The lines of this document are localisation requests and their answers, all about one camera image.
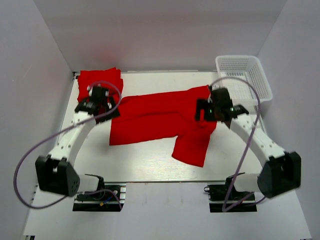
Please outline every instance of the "plastic laundry basket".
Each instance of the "plastic laundry basket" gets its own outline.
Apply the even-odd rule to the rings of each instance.
[[[270,101],[273,97],[267,77],[259,59],[249,55],[225,55],[215,59],[218,76],[234,76],[252,84],[261,102]],[[228,88],[234,103],[245,106],[256,106],[258,101],[252,90],[244,83],[233,79],[225,79],[220,86]]]

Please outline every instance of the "gray wall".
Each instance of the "gray wall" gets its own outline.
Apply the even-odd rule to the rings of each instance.
[[[286,0],[34,0],[73,71],[210,70],[256,56]]]
[[[18,240],[28,209],[18,202],[13,175],[19,158],[59,128],[72,73],[32,0],[0,4],[0,239]],[[34,162],[22,165],[18,186],[30,201],[36,184]]]
[[[268,133],[302,158],[297,190],[313,239],[320,239],[320,1],[288,0],[258,57],[273,92]]]

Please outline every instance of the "red cloth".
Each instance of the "red cloth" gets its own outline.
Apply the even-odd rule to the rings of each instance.
[[[115,67],[108,70],[81,71],[80,76],[78,77],[78,102],[81,102],[84,98],[89,97],[87,90],[88,86],[99,81],[108,81],[109,83],[115,85],[121,93],[122,89],[124,88],[124,81],[121,79],[121,71]],[[101,83],[101,86],[108,88],[110,96],[113,96],[115,102],[118,101],[118,94],[111,86],[105,83]]]
[[[216,122],[195,121],[198,98],[208,98],[208,86],[187,91],[124,97],[120,116],[112,119],[110,145],[177,136],[172,157],[203,167]]]

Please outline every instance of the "purple cable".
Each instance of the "purple cable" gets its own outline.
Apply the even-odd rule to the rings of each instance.
[[[245,146],[244,151],[242,153],[242,156],[240,158],[240,162],[238,164],[238,167],[235,170],[234,177],[232,178],[231,184],[230,184],[230,186],[229,186],[229,188],[228,188],[228,190],[226,192],[226,196],[225,196],[225,199],[223,201],[222,212],[224,212],[224,213],[229,211],[230,209],[234,208],[235,206],[240,204],[242,201],[246,200],[247,198],[249,198],[251,195],[254,194],[253,192],[248,193],[248,195],[246,195],[242,199],[240,199],[237,202],[235,202],[235,203],[231,204],[230,206],[226,207],[227,206],[227,201],[228,201],[228,199],[230,197],[230,194],[231,194],[231,191],[232,191],[232,188],[234,187],[236,178],[237,178],[237,176],[238,176],[238,174],[240,172],[240,168],[241,168],[242,164],[244,163],[245,157],[246,157],[247,152],[249,150],[250,143],[251,143],[252,138],[254,136],[254,133],[255,133],[255,130],[256,130],[256,126],[257,126],[257,123],[259,121],[259,117],[260,117],[260,114],[261,114],[261,101],[260,101],[260,98],[258,96],[258,93],[255,90],[255,88],[250,83],[248,83],[247,81],[245,81],[245,80],[243,80],[243,79],[241,79],[239,77],[236,77],[236,76],[224,76],[224,77],[220,77],[217,80],[215,80],[211,85],[213,86],[214,84],[216,84],[216,83],[218,83],[218,82],[220,82],[222,80],[225,80],[225,79],[233,79],[233,80],[237,80],[239,82],[242,82],[244,84],[247,84],[252,89],[252,91],[253,91],[253,93],[254,93],[254,95],[256,97],[256,100],[258,102],[258,109],[257,109],[255,121],[253,123],[253,128],[252,128],[251,133],[249,135],[248,141],[246,142],[246,146]],[[253,205],[261,203],[263,200],[264,200],[264,198],[261,201],[254,203]]]
[[[122,210],[122,206],[121,206],[119,198],[117,197],[117,195],[113,191],[111,191],[109,189],[101,189],[101,190],[98,190],[98,191],[85,191],[84,195],[93,195],[93,194],[102,193],[102,192],[111,193],[114,196],[115,200],[118,202],[120,210]]]
[[[63,196],[62,198],[58,199],[57,201],[54,201],[48,205],[44,205],[44,206],[33,206],[31,204],[29,204],[27,201],[25,201],[22,196],[20,195],[19,193],[19,190],[18,190],[18,184],[17,184],[17,178],[18,178],[18,172],[19,172],[19,169],[22,165],[22,163],[24,162],[24,160],[27,158],[27,156],[32,152],[34,151],[36,148],[38,148],[39,146],[41,146],[42,144],[44,144],[45,142],[59,136],[60,134],[66,132],[66,131],[70,131],[71,129],[74,129],[76,128],[77,126],[81,125],[81,124],[85,124],[89,121],[91,121],[92,119],[99,119],[99,118],[103,118],[107,115],[110,115],[111,113],[113,113],[120,105],[120,102],[121,102],[121,99],[122,99],[122,96],[121,96],[121,92],[120,90],[115,86],[113,85],[112,83],[108,82],[108,81],[97,81],[97,82],[94,82],[90,85],[90,87],[92,87],[93,85],[97,85],[97,84],[107,84],[109,85],[110,87],[114,88],[115,91],[117,92],[118,96],[119,96],[119,101],[118,103],[114,106],[114,108],[112,108],[110,111],[107,111],[105,113],[102,113],[100,115],[97,115],[97,116],[93,116],[93,117],[89,117],[85,120],[82,120],[80,122],[78,122],[77,124],[75,125],[71,125],[71,126],[68,126],[66,127],[65,129],[62,129],[61,131],[51,135],[51,136],[48,136],[47,138],[43,139],[42,141],[38,142],[36,145],[34,145],[33,147],[31,147],[23,156],[22,158],[20,159],[20,161],[18,162],[16,168],[15,168],[15,171],[14,171],[14,175],[13,175],[13,189],[14,189],[14,192],[16,194],[16,196],[18,197],[18,199],[20,200],[20,202],[25,205],[26,207],[30,208],[30,209],[46,209],[48,207],[51,207],[57,203],[59,203],[60,201],[62,201],[63,199],[66,198],[66,196]]]

